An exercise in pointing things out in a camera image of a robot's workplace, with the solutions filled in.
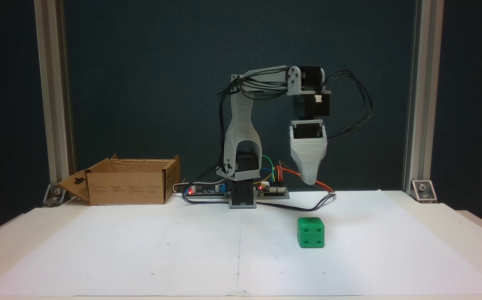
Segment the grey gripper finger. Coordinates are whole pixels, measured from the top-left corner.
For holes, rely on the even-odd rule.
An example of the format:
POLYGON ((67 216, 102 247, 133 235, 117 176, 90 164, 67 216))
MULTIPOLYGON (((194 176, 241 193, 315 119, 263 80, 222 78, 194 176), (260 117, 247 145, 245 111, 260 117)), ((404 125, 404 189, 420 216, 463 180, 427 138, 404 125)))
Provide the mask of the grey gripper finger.
POLYGON ((326 139, 292 139, 290 152, 296 163, 300 178, 307 185, 317 181, 321 161, 326 155, 328 142, 326 139))

